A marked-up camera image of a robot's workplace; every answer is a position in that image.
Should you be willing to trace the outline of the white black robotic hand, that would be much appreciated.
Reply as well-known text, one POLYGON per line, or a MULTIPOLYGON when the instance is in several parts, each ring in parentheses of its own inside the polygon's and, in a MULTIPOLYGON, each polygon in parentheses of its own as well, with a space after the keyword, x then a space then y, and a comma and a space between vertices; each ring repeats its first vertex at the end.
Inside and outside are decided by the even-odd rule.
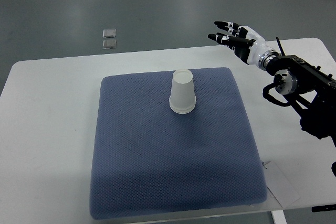
POLYGON ((265 39, 248 26, 233 22, 216 21, 217 28, 225 33, 209 34, 208 38, 226 46, 244 63, 257 65, 263 69, 262 62, 277 52, 266 45, 265 39))

